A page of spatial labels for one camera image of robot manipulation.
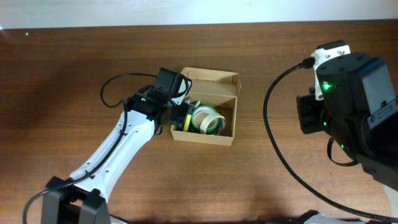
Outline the yellow highlighter marker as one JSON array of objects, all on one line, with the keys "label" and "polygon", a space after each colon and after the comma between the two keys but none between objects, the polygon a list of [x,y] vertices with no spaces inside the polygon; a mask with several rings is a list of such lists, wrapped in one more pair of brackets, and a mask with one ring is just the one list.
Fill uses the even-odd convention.
[{"label": "yellow highlighter marker", "polygon": [[189,105],[188,112],[187,112],[187,115],[186,115],[186,118],[185,118],[185,122],[184,122],[184,125],[183,125],[183,129],[182,129],[183,132],[187,132],[189,130],[191,119],[192,119],[193,109],[194,109],[194,106],[193,105]]}]

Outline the green tape roll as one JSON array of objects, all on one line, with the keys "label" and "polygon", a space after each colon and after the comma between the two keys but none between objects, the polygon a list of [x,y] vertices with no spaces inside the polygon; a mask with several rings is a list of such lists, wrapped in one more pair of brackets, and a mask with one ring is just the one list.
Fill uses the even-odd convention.
[{"label": "green tape roll", "polygon": [[[191,132],[200,133],[201,122],[208,114],[212,114],[212,113],[217,113],[217,111],[212,106],[201,105],[201,106],[196,107],[192,113],[192,119],[191,119],[191,125],[190,125]],[[209,129],[208,134],[211,134],[211,132],[213,130],[214,129]]]}]

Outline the beige masking tape roll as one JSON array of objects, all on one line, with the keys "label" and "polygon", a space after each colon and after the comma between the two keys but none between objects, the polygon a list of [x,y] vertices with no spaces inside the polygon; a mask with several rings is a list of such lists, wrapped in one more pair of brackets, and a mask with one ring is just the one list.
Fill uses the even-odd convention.
[{"label": "beige masking tape roll", "polygon": [[226,128],[226,119],[219,113],[208,114],[200,125],[200,133],[208,134],[209,129],[214,129],[211,134],[220,136]]}]

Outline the brown cardboard box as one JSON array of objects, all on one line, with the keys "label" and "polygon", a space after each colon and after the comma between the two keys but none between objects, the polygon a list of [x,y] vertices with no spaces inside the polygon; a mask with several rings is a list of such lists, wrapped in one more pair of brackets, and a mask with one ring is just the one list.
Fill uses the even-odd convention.
[{"label": "brown cardboard box", "polygon": [[185,67],[181,74],[193,81],[185,99],[194,109],[185,131],[172,126],[173,139],[231,146],[241,89],[239,73]]}]

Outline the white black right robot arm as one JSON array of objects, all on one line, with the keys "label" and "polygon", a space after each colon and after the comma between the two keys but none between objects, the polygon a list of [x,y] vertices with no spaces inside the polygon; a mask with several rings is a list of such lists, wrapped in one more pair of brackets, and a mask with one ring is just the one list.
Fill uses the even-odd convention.
[{"label": "white black right robot arm", "polygon": [[384,186],[392,214],[397,215],[397,95],[386,62],[351,52],[338,40],[318,46],[305,68],[315,72],[309,94],[297,97],[303,133],[330,135],[327,153],[338,144]]}]

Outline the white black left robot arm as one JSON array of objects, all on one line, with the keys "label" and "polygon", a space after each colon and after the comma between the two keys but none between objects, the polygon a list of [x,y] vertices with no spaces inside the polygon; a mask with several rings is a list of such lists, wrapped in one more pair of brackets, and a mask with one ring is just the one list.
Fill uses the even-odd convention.
[{"label": "white black left robot arm", "polygon": [[155,82],[126,100],[114,129],[93,155],[69,178],[53,177],[42,193],[41,223],[124,223],[110,215],[108,200],[138,150],[165,124],[183,126],[188,113],[184,97],[192,80],[161,68]]}]

